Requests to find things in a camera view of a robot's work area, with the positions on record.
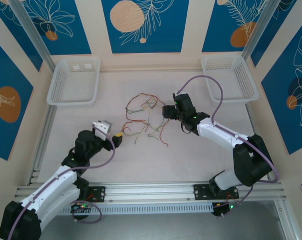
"white table surface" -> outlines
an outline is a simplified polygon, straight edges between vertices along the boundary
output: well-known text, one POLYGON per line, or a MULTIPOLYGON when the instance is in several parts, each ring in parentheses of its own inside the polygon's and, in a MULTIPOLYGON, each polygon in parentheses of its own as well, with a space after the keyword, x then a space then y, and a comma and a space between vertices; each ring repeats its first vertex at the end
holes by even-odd
MULTIPOLYGON (((91 130, 92 122, 106 120, 112 123, 110 135, 121 131, 126 122, 125 107, 139 93, 156 95, 172 105, 172 93, 191 77, 202 71, 122 71, 100 73, 97 100, 94 107, 58 107, 45 150, 38 181, 46 181, 61 165, 70 148, 74 147, 77 134, 91 130)), ((210 103, 203 78, 193 80, 185 88, 197 112, 211 115, 210 103)), ((159 121, 161 109, 151 112, 150 122, 159 121)), ((239 133, 252 135, 251 122, 243 104, 222 105, 216 121, 239 133)), ((114 159, 106 166, 89 169, 82 176, 93 183, 146 183, 208 181, 211 177, 233 166, 231 149, 221 148, 209 139, 185 134, 180 123, 171 120, 162 133, 162 144, 146 134, 139 137, 124 136, 114 159)), ((94 156, 91 166, 109 159, 111 153, 102 150, 94 156)))

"tangled wires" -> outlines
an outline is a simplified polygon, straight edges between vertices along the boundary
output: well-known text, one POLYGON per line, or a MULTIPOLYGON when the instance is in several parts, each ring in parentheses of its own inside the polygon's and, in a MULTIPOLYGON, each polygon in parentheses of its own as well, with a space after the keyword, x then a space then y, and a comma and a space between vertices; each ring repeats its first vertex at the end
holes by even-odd
POLYGON ((165 103, 163 103, 157 96, 152 95, 152 94, 147 94, 147 93, 140 93, 139 95, 133 97, 129 103, 126 105, 126 119, 128 120, 122 127, 122 132, 126 135, 126 136, 136 136, 135 138, 135 142, 134 144, 136 144, 136 141, 138 140, 138 138, 143 134, 143 133, 147 133, 147 131, 149 130, 149 132, 147 133, 148 137, 150 138, 155 138, 158 141, 161 141, 163 144, 165 144, 166 146, 168 146, 168 144, 166 142, 164 142, 162 140, 162 132, 164 129, 165 124, 169 121, 168 119, 165 120, 164 118, 162 119, 162 122, 159 126, 155 127, 152 126, 150 123, 150 112, 151 110, 153 110, 154 108, 161 108, 162 106, 165 106, 165 103), (147 96, 148 100, 146 100, 141 106, 139 106, 139 109, 136 110, 132 110, 129 109, 130 104, 132 104, 132 102, 134 100, 137 100, 138 97, 140 96, 147 96), (135 113, 139 113, 139 112, 143 112, 143 111, 148 111, 149 115, 147 117, 147 119, 131 119, 129 117, 129 115, 131 114, 135 114, 135 113), (135 124, 135 123, 140 123, 142 124, 142 128, 140 129, 140 131, 138 132, 132 132, 131 128, 129 127, 131 124, 135 124))

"green wire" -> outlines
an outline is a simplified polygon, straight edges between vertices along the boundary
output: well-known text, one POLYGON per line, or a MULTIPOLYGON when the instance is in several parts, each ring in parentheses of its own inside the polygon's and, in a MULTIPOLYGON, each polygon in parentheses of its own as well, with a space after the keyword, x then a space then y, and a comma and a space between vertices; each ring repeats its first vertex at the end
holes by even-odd
POLYGON ((138 112, 142 112, 142 111, 144 111, 144 109, 140 109, 140 110, 129 110, 129 109, 126 109, 126 112, 128 113, 128 114, 133 114, 133 113, 138 113, 138 112))
POLYGON ((150 135, 148 134, 148 137, 149 137, 149 138, 150 138, 150 137, 151 137, 151 138, 155 138, 157 141, 159 141, 158 138, 155 137, 155 136, 150 136, 150 135))
POLYGON ((145 128, 146 128, 146 127, 144 127, 144 128, 142 129, 142 131, 140 132, 140 134, 136 137, 136 139, 135 139, 135 141, 134 141, 134 145, 136 144, 137 139, 139 138, 139 136, 141 136, 141 134, 142 134, 142 132, 143 132, 143 130, 144 130, 145 128))

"orange circle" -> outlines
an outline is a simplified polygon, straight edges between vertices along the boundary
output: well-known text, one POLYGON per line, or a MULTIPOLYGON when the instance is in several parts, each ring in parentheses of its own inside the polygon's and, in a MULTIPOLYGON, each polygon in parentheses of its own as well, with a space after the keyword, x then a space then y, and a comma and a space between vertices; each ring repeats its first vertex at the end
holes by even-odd
POLYGON ((47 32, 45 33, 45 36, 46 36, 49 40, 51 40, 51 41, 57 40, 57 34, 56 34, 55 32, 53 32, 53 31, 47 31, 47 32))
POLYGON ((255 25, 256 22, 249 22, 244 26, 240 26, 238 29, 236 29, 231 36, 231 45, 235 48, 245 47, 255 25))
POLYGON ((8 123, 14 123, 21 112, 19 93, 12 87, 0 88, 0 118, 8 123))
POLYGON ((297 106, 297 98, 294 95, 290 95, 286 100, 286 105, 291 110, 295 109, 297 106))

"white cable tray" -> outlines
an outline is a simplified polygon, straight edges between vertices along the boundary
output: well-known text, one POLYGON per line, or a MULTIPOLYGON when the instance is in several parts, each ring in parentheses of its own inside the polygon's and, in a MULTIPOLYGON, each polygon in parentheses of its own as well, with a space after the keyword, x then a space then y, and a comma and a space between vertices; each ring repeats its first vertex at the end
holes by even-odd
MULTIPOLYGON (((186 214, 186 213, 212 213, 211 202, 200 203, 173 203, 173 204, 110 204, 98 205, 103 215, 130 215, 130 214, 186 214)), ((96 208, 86 209, 75 215, 98 215, 96 208)), ((65 207, 59 216, 71 215, 71 206, 65 207)))

